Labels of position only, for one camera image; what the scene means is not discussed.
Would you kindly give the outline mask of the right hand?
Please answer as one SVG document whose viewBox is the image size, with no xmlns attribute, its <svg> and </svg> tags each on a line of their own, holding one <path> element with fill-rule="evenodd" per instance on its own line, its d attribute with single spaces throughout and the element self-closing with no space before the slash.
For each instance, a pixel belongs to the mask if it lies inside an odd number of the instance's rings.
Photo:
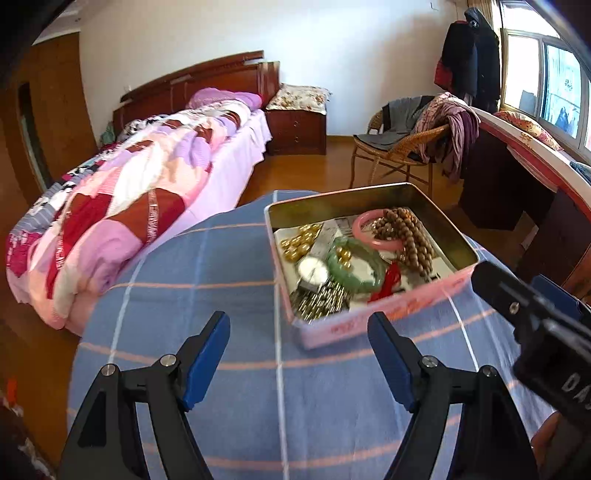
<svg viewBox="0 0 591 480">
<path fill-rule="evenodd" d="M 561 418 L 561 414 L 558 411 L 554 411 L 531 439 L 531 447 L 539 469 L 544 465 L 547 451 Z"/>
</svg>

